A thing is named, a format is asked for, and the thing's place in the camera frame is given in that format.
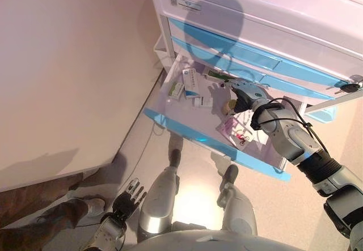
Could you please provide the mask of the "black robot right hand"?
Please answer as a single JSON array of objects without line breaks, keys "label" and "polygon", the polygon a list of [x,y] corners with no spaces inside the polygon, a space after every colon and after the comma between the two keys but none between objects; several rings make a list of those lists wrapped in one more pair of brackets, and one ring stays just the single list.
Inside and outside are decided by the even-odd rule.
[{"label": "black robot right hand", "polygon": [[268,102],[265,91],[255,83],[244,79],[227,79],[221,85],[229,88],[236,99],[229,99],[222,107],[224,115],[234,115],[248,110],[255,111]]}]

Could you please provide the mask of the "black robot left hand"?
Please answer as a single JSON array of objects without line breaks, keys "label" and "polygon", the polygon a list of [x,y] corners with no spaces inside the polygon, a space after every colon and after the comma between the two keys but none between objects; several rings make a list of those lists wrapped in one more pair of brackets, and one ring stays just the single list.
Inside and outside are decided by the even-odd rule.
[{"label": "black robot left hand", "polygon": [[144,190],[144,186],[140,184],[140,180],[134,178],[113,202],[113,213],[116,214],[118,219],[125,221],[132,216],[146,197],[146,194],[147,192]]}]

